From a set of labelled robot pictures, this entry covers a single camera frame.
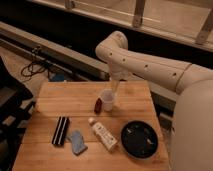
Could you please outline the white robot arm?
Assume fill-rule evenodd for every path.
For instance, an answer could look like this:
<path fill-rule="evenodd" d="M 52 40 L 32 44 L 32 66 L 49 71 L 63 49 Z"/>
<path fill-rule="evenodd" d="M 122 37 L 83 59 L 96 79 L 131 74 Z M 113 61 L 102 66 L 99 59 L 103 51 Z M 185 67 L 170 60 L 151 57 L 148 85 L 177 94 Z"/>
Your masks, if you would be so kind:
<path fill-rule="evenodd" d="M 213 171 L 213 69 L 190 62 L 133 52 L 120 31 L 95 49 L 114 80 L 128 72 L 178 95 L 172 123 L 171 171 Z"/>

